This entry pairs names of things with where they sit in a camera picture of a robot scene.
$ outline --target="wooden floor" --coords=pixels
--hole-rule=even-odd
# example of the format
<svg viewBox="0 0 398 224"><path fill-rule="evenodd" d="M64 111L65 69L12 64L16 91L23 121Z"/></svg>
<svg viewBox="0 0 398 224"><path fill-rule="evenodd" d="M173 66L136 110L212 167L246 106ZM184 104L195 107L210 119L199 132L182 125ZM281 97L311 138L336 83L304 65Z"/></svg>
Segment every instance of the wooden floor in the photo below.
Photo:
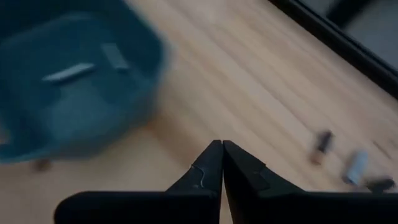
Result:
<svg viewBox="0 0 398 224"><path fill-rule="evenodd" d="M84 162L0 167L0 223L51 223L82 190L164 190L212 139L231 139L306 190L347 191L345 162L369 152L367 177L398 177L398 103L267 1L130 0L170 45L149 125ZM322 167L315 133L334 132ZM222 223L230 223L223 200Z"/></svg>

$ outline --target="hardwood floor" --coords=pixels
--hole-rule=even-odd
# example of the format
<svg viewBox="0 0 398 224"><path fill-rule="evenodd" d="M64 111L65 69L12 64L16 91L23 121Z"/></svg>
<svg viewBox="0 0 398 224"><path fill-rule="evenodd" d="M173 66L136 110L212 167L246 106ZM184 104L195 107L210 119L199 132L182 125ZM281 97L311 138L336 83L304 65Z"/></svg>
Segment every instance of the hardwood floor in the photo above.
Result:
<svg viewBox="0 0 398 224"><path fill-rule="evenodd" d="M164 190L212 139L233 140L306 190L350 190L341 173L357 149L369 153L367 177L398 177L397 101L268 1L128 3L170 47L155 118L89 161L43 174L3 166L1 223L51 223L56 204L82 190ZM314 167L324 129L333 150ZM231 222L225 200L221 222Z"/></svg>

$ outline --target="black baseboard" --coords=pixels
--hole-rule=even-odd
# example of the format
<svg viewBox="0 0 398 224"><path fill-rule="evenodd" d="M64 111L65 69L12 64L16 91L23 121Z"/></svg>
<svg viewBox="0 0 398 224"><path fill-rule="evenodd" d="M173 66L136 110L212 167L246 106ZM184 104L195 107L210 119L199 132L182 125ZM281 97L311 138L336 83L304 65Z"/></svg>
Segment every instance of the black baseboard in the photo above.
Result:
<svg viewBox="0 0 398 224"><path fill-rule="evenodd" d="M268 0L398 99L398 71L299 0Z"/></svg>

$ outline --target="blue plastic bin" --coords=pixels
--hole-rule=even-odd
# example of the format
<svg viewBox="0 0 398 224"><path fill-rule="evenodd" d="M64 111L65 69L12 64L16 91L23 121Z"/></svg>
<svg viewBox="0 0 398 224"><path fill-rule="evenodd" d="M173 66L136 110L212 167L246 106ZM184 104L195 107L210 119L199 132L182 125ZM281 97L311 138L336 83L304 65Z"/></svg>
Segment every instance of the blue plastic bin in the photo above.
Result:
<svg viewBox="0 0 398 224"><path fill-rule="evenodd" d="M101 46L129 65L116 70ZM122 0L0 2L0 162L93 155L153 112L164 46ZM61 83L43 77L94 69Z"/></svg>

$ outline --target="plastic bin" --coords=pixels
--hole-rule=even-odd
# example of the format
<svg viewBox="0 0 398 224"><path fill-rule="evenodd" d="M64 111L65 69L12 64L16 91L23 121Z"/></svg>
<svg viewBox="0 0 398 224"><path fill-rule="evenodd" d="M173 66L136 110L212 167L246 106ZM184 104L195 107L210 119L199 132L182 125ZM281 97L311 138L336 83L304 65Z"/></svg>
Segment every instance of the plastic bin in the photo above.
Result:
<svg viewBox="0 0 398 224"><path fill-rule="evenodd" d="M129 68L103 52L113 44ZM66 82L46 75L94 68ZM0 2L0 162L87 157L153 112L164 45L121 0Z"/></svg>

